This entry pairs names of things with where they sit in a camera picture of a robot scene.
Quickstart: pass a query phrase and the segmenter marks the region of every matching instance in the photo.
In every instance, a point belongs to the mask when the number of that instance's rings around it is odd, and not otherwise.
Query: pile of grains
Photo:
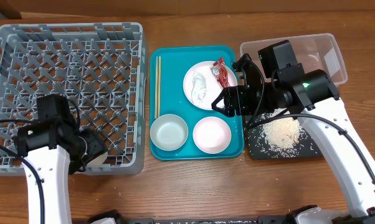
[[[268,114],[268,117],[279,114],[282,109],[277,109],[275,112]],[[304,129],[300,126],[298,120],[293,118],[283,118],[272,121],[270,123],[262,125],[260,136],[257,139],[257,144],[261,148],[260,140],[264,139],[266,145],[262,146],[261,152],[269,153],[273,152],[275,158],[291,158],[296,157],[300,153],[301,146],[296,147],[299,144],[299,140],[302,138],[308,138]]]

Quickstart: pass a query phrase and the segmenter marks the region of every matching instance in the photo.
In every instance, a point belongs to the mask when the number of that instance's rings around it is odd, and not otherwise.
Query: plastic bin
[[[302,35],[244,42],[240,46],[240,56],[248,53],[263,73],[258,51],[283,40],[290,41],[297,61],[302,63],[305,73],[322,69],[329,74],[336,86],[347,82],[348,75],[343,56],[339,51],[335,37],[331,34]]]
[[[145,154],[147,42],[141,24],[14,24],[0,27],[0,119],[37,119],[36,99],[60,94],[78,104],[81,129],[108,146],[84,174],[137,174]],[[16,151],[20,126],[0,124],[0,144]],[[24,175],[0,150],[0,175]]]

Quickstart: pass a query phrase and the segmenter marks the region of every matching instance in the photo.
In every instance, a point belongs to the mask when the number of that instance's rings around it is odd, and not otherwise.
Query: light gray bowl
[[[150,139],[162,150],[179,149],[188,139],[188,125],[175,114],[165,114],[157,118],[150,128]]]

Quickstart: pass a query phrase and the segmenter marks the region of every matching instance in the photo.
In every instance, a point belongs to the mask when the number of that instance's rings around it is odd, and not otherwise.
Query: red candy wrapper
[[[229,83],[227,81],[227,69],[224,58],[221,57],[220,59],[218,59],[218,61],[215,62],[211,67],[211,71],[223,88],[229,87]]]

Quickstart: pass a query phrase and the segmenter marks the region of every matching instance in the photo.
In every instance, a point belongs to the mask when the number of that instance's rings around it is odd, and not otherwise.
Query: gray crate
[[[83,128],[100,131],[108,157],[84,174],[137,174],[145,154],[148,49],[135,22],[0,27],[0,119],[36,119],[37,97],[57,93],[79,106]],[[22,124],[0,124],[0,143]],[[24,175],[0,150],[0,175]]]

